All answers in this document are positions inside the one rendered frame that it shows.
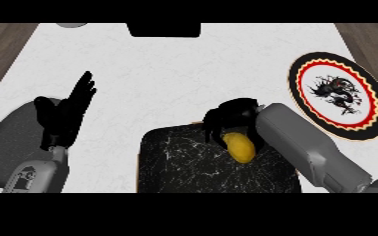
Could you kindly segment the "black marble tray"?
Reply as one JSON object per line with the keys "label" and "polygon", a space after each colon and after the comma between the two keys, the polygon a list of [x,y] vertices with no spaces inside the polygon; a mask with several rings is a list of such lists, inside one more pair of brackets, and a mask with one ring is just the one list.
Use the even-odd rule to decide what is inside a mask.
{"label": "black marble tray", "polygon": [[241,164],[214,141],[206,142],[200,124],[151,130],[139,151],[139,193],[300,193],[294,166],[265,145]]}

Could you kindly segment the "black box-shaped object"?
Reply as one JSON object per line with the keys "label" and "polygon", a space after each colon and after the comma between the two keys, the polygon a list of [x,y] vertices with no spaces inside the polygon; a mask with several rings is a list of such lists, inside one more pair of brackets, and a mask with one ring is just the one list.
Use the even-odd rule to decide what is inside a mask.
{"label": "black box-shaped object", "polygon": [[198,38],[201,35],[200,23],[166,23],[166,24],[142,24],[129,23],[127,28],[133,37],[152,38]]}

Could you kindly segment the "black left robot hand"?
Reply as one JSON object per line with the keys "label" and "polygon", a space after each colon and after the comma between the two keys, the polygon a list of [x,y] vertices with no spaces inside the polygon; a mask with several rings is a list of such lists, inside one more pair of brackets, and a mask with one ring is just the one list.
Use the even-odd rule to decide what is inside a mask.
{"label": "black left robot hand", "polygon": [[55,104],[39,96],[34,99],[37,122],[43,127],[40,148],[49,151],[54,147],[70,148],[74,145],[85,115],[96,94],[93,74],[86,71],[74,86],[70,96]]}

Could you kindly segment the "white plate with black rim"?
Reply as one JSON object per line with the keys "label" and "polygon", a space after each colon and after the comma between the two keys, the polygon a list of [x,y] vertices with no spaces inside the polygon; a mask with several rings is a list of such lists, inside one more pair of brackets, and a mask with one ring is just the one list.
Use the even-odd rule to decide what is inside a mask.
{"label": "white plate with black rim", "polygon": [[287,81],[299,109],[325,132],[350,141],[378,139],[378,81],[350,59],[302,55]]}

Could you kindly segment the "yellow lemon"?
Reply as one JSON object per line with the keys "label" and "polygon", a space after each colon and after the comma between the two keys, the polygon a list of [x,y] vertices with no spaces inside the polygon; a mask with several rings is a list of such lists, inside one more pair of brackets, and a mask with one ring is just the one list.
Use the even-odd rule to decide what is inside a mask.
{"label": "yellow lemon", "polygon": [[232,158],[241,164],[250,163],[256,157],[256,146],[250,138],[238,132],[231,132],[225,134],[223,141]]}

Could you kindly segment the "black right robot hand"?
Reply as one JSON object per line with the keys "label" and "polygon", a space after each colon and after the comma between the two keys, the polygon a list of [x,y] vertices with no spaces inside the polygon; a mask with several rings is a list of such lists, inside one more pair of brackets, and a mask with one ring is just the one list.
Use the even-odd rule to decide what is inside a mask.
{"label": "black right robot hand", "polygon": [[223,102],[217,108],[210,109],[203,119],[203,130],[206,131],[206,142],[214,140],[228,148],[222,139],[222,130],[245,127],[247,136],[256,146],[256,150],[265,147],[265,139],[257,133],[256,120],[259,115],[259,102],[253,98],[237,98]]}

